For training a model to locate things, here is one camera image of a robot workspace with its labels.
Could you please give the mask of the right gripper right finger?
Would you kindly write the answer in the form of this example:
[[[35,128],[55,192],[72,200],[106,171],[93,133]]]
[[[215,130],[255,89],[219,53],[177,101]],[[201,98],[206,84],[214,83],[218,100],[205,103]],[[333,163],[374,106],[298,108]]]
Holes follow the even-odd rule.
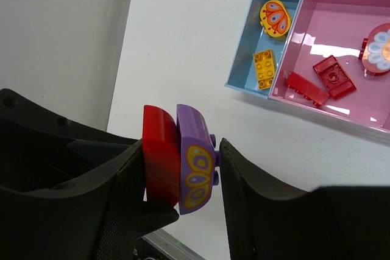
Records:
[[[388,259],[389,188],[323,186],[307,192],[220,143],[232,259]]]

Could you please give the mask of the purple butterfly lego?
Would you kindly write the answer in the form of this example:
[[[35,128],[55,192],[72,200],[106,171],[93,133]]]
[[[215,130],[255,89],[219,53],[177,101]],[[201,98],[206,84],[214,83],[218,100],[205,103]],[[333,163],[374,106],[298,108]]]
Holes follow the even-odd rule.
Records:
[[[219,184],[221,157],[216,137],[209,133],[203,115],[192,106],[177,105],[180,134],[179,213],[193,213],[210,200],[212,189]]]

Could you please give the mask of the red curved lego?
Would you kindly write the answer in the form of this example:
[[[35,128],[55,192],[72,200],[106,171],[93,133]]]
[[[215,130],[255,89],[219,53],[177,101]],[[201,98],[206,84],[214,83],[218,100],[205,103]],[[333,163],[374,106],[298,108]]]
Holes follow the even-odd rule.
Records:
[[[313,70],[334,100],[356,91],[355,84],[333,55],[315,64]]]

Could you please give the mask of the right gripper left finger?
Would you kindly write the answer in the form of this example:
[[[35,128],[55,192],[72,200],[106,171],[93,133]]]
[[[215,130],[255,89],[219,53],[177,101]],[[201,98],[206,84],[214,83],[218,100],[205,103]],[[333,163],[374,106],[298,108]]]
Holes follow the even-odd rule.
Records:
[[[142,143],[1,90],[1,258],[131,259],[179,219],[144,200]]]

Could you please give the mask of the yellow pineapple lego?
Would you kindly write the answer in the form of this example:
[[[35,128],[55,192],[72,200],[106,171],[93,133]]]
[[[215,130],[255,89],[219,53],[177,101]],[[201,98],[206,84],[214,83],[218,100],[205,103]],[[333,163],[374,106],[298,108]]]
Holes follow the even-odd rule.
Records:
[[[259,12],[260,25],[270,37],[278,38],[287,35],[291,27],[291,17],[284,4],[279,0],[269,0]]]

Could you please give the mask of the red lego brick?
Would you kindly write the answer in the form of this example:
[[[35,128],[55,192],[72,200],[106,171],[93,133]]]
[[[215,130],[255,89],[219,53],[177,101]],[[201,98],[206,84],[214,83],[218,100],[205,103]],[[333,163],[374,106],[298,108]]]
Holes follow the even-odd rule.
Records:
[[[176,123],[165,110],[144,106],[142,146],[147,201],[176,206],[180,195],[179,138]]]

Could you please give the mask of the red heart lego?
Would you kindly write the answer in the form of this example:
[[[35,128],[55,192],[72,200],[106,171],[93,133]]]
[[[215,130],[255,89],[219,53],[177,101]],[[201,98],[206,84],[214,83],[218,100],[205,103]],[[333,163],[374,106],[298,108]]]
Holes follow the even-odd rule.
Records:
[[[389,73],[389,23],[374,27],[363,39],[359,60],[372,75]]]

